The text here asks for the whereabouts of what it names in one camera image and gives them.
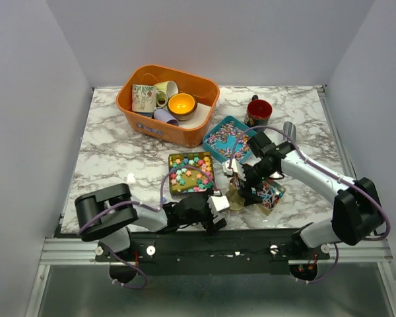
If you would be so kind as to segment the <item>metal scoop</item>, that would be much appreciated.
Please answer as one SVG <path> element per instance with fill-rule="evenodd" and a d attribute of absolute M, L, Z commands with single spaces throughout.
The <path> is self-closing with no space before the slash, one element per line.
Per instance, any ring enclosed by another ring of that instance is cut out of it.
<path fill-rule="evenodd" d="M 285 134 L 285 137 L 283 137 L 284 140 L 287 140 L 287 138 L 289 138 L 293 142 L 296 142 L 296 126 L 292 122 L 284 122 L 283 133 Z"/>

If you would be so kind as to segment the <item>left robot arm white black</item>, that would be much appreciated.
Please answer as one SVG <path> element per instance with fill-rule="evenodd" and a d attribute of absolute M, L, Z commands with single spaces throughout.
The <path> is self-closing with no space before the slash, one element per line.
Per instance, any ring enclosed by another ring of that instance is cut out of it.
<path fill-rule="evenodd" d="M 160 209 L 140 202 L 127 184 L 117 184 L 84 194 L 75 200 L 79 236 L 84 242 L 99 241 L 119 261 L 133 253 L 130 224 L 157 234 L 168 234 L 200 224 L 209 234 L 226 226 L 223 211 L 228 198 L 212 188 L 189 195 Z"/>

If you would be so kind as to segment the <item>gold round lid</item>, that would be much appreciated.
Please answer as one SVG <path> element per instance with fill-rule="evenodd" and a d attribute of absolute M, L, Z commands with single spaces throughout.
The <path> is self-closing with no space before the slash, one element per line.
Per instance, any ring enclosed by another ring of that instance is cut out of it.
<path fill-rule="evenodd" d="M 245 207 L 245 199 L 240 196 L 240 191 L 237 188 L 230 188 L 226 192 L 226 197 L 231 211 L 239 212 Z"/>

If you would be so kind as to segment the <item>gold tin star candies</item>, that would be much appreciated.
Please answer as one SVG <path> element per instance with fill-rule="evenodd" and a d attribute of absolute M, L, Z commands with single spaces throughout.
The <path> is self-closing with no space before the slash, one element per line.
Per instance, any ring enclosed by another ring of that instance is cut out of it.
<path fill-rule="evenodd" d="M 168 167 L 172 197 L 205 192 L 215 187 L 214 165 L 209 152 L 170 154 Z"/>

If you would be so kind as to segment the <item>gold tin round lollipops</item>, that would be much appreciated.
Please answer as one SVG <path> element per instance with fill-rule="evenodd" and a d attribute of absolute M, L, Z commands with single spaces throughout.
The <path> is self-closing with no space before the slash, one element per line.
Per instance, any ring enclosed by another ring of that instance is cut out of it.
<path fill-rule="evenodd" d="M 264 179 L 259 189 L 252 188 L 251 192 L 262 199 L 257 206 L 265 215 L 269 215 L 276 207 L 277 203 L 282 199 L 286 189 L 278 182 L 272 179 Z"/>

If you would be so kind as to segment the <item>teal tin swirl lollipops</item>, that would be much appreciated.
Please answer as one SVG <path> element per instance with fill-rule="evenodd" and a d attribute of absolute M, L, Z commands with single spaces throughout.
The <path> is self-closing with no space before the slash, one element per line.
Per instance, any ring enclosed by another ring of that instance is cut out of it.
<path fill-rule="evenodd" d="M 236 144 L 239 136 L 248 128 L 248 126 L 233 116 L 226 116 L 203 138 L 203 149 L 211 154 L 211 156 L 223 163 L 230 159 L 230 155 L 234 153 L 234 159 L 240 163 L 252 156 L 252 152 L 248 146 L 248 140 L 254 136 L 256 132 L 250 130 Z"/>

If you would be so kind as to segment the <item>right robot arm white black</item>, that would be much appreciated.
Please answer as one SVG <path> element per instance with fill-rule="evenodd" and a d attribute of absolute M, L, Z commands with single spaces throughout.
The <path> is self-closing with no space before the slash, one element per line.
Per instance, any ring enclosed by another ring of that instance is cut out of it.
<path fill-rule="evenodd" d="M 295 257 L 307 258 L 322 244 L 344 242 L 354 246 L 384 224 L 378 193 L 371 180 L 354 180 L 336 173 L 304 155 L 293 143 L 277 145 L 263 132 L 254 135 L 248 144 L 259 162 L 235 166 L 248 203 L 257 201 L 250 189 L 261 188 L 264 179 L 278 173 L 301 181 L 333 207 L 330 218 L 310 223 L 293 234 L 290 250 Z"/>

